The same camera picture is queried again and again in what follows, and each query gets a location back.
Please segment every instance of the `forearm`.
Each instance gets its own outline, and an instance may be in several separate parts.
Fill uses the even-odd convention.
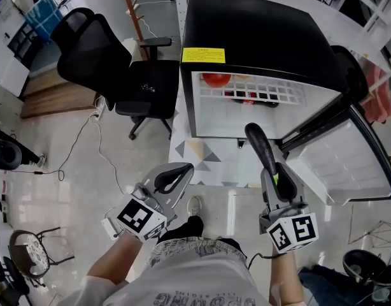
[[[271,291],[273,286],[278,286],[282,305],[300,303],[304,301],[303,287],[297,274],[295,255],[293,252],[272,259],[271,288],[269,301],[276,305]]]
[[[114,284],[120,284],[126,279],[131,266],[139,254],[142,243],[129,233],[124,233],[113,246],[100,258],[88,275],[109,279]]]

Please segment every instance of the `wooden floor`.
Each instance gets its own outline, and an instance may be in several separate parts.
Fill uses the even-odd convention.
[[[30,79],[24,91],[22,119],[94,109],[97,93],[61,78],[56,69]]]

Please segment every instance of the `black mini fridge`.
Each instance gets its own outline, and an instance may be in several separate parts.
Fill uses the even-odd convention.
[[[391,199],[391,163],[358,104],[364,78],[350,80],[338,52],[301,10],[188,0],[180,69],[191,135],[245,138],[256,122],[325,203]]]

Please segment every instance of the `person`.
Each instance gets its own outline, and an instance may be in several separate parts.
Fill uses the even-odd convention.
[[[139,278],[125,281],[142,243],[124,233],[59,305],[268,306],[239,244],[201,237],[201,207],[197,196],[188,201],[187,222],[159,238]],[[271,305],[305,305],[293,252],[272,259],[270,286]]]

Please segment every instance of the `white wire shelf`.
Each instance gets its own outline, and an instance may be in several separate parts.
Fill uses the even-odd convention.
[[[263,76],[241,78],[232,75],[230,81],[223,87],[210,87],[199,74],[200,97],[242,99],[285,103],[290,105],[306,105],[304,85],[288,80],[280,80]]]

